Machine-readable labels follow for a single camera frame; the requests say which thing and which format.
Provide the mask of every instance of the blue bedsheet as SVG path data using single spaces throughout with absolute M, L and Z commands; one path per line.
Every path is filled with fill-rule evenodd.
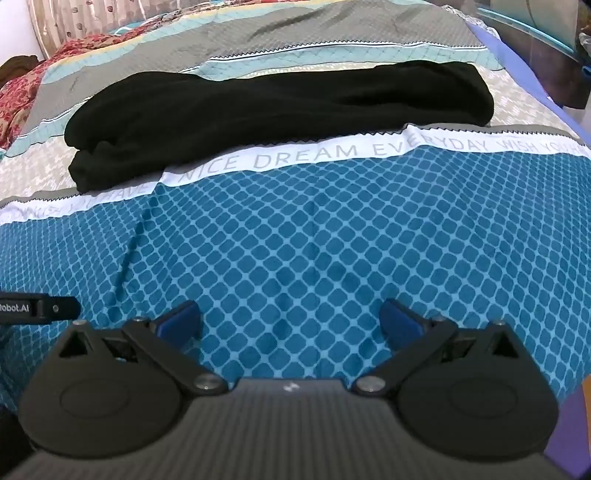
M 409 2 L 400 3 L 406 8 Z M 483 46 L 452 14 L 433 23 L 443 13 L 398 5 L 396 14 L 410 18 L 411 11 L 441 32 L 419 25 L 392 33 L 384 26 L 383 35 L 406 37 L 376 44 L 370 41 L 373 27 L 356 42 L 342 29 L 330 31 L 339 37 L 327 43 L 321 40 L 331 17 L 323 9 L 341 8 L 337 13 L 345 18 L 357 8 L 375 25 L 382 17 L 371 12 L 389 7 L 302 4 L 308 6 L 200 14 L 169 25 L 166 33 L 152 32 L 150 44 L 123 44 L 48 72 L 30 117 L 38 120 L 0 163 L 0 169 L 11 165 L 2 174 L 15 184 L 23 166 L 29 175 L 40 171 L 43 184 L 38 194 L 17 185 L 14 191 L 23 193 L 0 198 L 0 289 L 74 295 L 96 327 L 158 316 L 195 300 L 203 335 L 185 351 L 230 382 L 244 375 L 350 382 L 392 354 L 377 311 L 396 297 L 420 314 L 441 312 L 463 326 L 505 319 L 564 398 L 591 372 L 591 151 L 554 126 L 560 121 L 540 107 L 544 99 L 536 103 L 519 93 L 513 100 L 530 102 L 534 113 L 495 111 L 500 123 L 490 129 L 411 127 L 389 137 L 329 142 L 331 147 L 230 153 L 187 176 L 171 174 L 174 182 L 165 174 L 97 195 L 77 196 L 67 183 L 73 155 L 61 136 L 67 116 L 101 88 L 105 76 L 120 72 L 114 64 L 145 69 L 160 61 L 158 68 L 171 69 L 180 59 L 187 72 L 222 80 L 261 69 L 350 67 L 420 54 L 432 61 L 473 61 L 491 87 L 515 86 L 502 70 L 500 50 Z M 294 13 L 300 8 L 303 13 Z M 288 46 L 265 50 L 279 40 L 259 41 L 264 29 L 256 22 L 265 23 L 263 15 L 284 15 L 301 28 L 288 30 L 284 21 Z M 451 28 L 455 22 L 465 29 L 461 38 Z M 202 54 L 197 47 L 218 38 L 209 29 L 238 30 L 228 25 L 244 28 L 258 53 L 205 52 L 203 63 L 194 61 L 191 55 Z M 289 46 L 291 35 L 302 31 L 316 35 L 316 43 Z M 413 35 L 432 39 L 415 41 Z M 62 91 L 69 95 L 54 102 L 58 96 L 50 93 Z M 521 124 L 515 125 L 515 111 Z M 532 124 L 549 123 L 524 123 L 527 115 Z M 15 408 L 66 327 L 0 329 L 1 402 Z

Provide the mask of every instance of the gray stripe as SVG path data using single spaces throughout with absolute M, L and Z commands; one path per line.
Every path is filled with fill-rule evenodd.
M 180 72 L 211 57 L 232 57 L 328 41 L 412 43 L 447 46 L 482 44 L 457 15 L 433 5 L 397 5 L 388 0 L 351 0 L 311 10 L 291 7 L 260 17 L 208 23 L 176 35 L 138 44 L 107 63 L 84 67 L 42 84 L 21 134 L 129 75 Z
M 443 130 L 449 130 L 453 132 L 478 132 L 485 134 L 501 134 L 501 133 L 514 133 L 514 134 L 548 134 L 556 135 L 559 137 L 567 137 L 571 140 L 576 141 L 582 147 L 586 144 L 580 138 L 574 137 L 568 132 L 561 130 L 556 127 L 549 127 L 546 125 L 493 125 L 491 127 L 478 127 L 476 125 L 468 124 L 431 124 L 419 127 L 421 130 L 428 128 L 441 128 Z
M 33 195 L 30 197 L 12 196 L 5 198 L 4 200 L 0 200 L 0 209 L 11 202 L 25 203 L 30 202 L 31 200 L 59 200 L 67 197 L 76 197 L 78 195 L 78 190 L 76 190 L 75 187 L 63 190 L 40 190 L 39 192 L 33 193 Z
M 560 130 L 559 128 L 555 127 L 547 127 L 545 125 L 495 125 L 494 127 L 477 127 L 475 125 L 468 125 L 468 124 L 430 124 L 430 125 L 414 125 L 415 127 L 421 130 L 429 130 L 430 128 L 440 128 L 443 130 L 448 130 L 452 132 L 478 132 L 478 133 L 486 133 L 486 134 L 498 134 L 498 133 L 516 133 L 516 134 L 548 134 L 548 135 L 556 135 L 557 137 L 567 137 L 572 140 L 575 140 L 579 145 L 585 146 L 585 143 L 575 137 L 572 137 L 569 133 Z M 387 133 L 400 133 L 403 129 L 397 131 L 391 131 Z M 176 171 L 186 172 L 191 170 L 193 167 L 191 166 L 181 166 Z M 79 193 L 76 188 L 68 188 L 63 190 L 40 190 L 39 192 L 33 193 L 30 197 L 19 197 L 19 196 L 11 196 L 7 197 L 4 200 L 0 200 L 0 209 L 5 207 L 7 204 L 11 202 L 29 202 L 31 200 L 59 200 L 62 198 L 67 197 L 75 197 L 78 196 Z

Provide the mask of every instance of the teal stripe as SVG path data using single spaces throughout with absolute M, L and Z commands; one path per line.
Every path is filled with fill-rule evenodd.
M 434 45 L 409 46 L 323 46 L 302 48 L 294 51 L 281 51 L 258 55 L 240 60 L 208 60 L 185 73 L 199 75 L 208 80 L 227 80 L 266 69 L 278 69 L 303 65 L 341 62 L 401 62 L 409 60 L 431 60 L 438 63 L 463 61 L 476 63 L 489 70 L 502 70 L 496 57 L 486 48 L 455 50 Z M 15 157 L 26 152 L 36 143 L 47 141 L 50 137 L 63 135 L 67 121 L 79 106 L 74 107 L 56 119 L 42 122 L 31 132 L 18 137 L 7 152 Z

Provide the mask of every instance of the wall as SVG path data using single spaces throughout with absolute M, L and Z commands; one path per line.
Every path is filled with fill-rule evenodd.
M 27 0 L 0 0 L 0 65 L 17 55 L 36 55 L 43 60 Z

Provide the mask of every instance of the black cloth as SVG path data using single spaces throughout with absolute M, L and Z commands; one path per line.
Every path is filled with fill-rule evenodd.
M 372 69 L 205 80 L 142 72 L 108 86 L 66 125 L 79 192 L 108 189 L 233 148 L 395 131 L 484 126 L 493 99 L 472 65 L 424 60 Z

